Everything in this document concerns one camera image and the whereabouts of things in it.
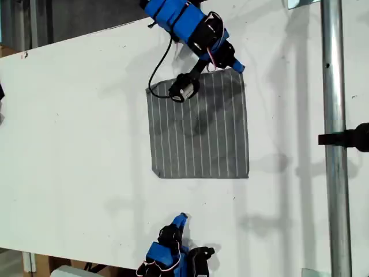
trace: striped cloth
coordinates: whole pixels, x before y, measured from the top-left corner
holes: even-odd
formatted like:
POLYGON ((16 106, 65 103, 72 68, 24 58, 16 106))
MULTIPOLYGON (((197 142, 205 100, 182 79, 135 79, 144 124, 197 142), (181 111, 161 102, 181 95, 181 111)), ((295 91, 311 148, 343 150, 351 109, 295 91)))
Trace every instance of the striped cloth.
MULTIPOLYGON (((166 95, 175 80, 158 83, 166 95)), ((160 178, 247 178, 248 134, 242 74, 202 74, 184 103, 147 94, 152 170, 160 178)))

